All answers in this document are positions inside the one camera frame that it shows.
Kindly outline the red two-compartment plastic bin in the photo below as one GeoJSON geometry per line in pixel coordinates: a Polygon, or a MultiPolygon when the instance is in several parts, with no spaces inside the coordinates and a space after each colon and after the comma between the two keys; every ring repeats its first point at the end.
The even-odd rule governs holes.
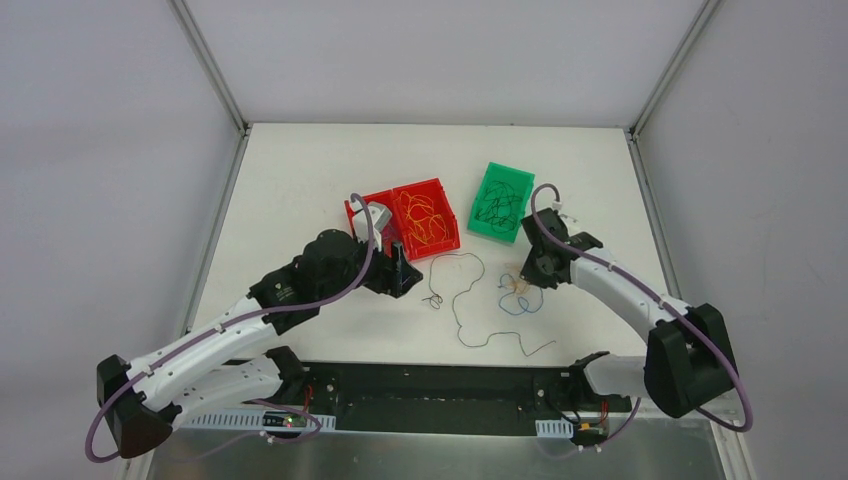
{"type": "Polygon", "coordinates": [[[364,199],[391,210],[392,220],[382,233],[384,245],[401,242],[408,260],[422,260],[460,248],[457,220],[438,178],[367,194],[364,199]]]}

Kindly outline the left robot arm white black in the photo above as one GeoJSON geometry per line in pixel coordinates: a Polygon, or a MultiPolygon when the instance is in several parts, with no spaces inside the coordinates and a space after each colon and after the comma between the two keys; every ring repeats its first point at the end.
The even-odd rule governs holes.
{"type": "Polygon", "coordinates": [[[190,419],[228,403],[270,397],[286,405],[297,402],[305,372],[290,348],[273,348],[236,370],[225,363],[316,317],[356,288],[401,298],[422,279],[400,243],[384,251],[377,240],[360,241],[335,229],[321,232],[205,328],[132,360],[116,354],[101,360],[96,367],[100,409],[86,437],[88,458],[106,460],[93,451],[100,423],[108,426],[116,456],[130,459],[157,448],[190,419]]]}

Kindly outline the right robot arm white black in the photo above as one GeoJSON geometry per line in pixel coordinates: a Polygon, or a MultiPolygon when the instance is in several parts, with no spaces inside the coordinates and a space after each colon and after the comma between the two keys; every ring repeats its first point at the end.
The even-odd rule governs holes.
{"type": "Polygon", "coordinates": [[[607,395],[648,397],[666,415],[680,418],[733,389],[738,371],[717,308],[654,292],[594,236],[570,234],[551,208],[521,224],[531,244],[521,270],[528,283],[542,289],[571,285],[590,294],[646,344],[642,355],[601,353],[583,361],[582,374],[567,384],[573,405],[590,410],[607,395]]]}

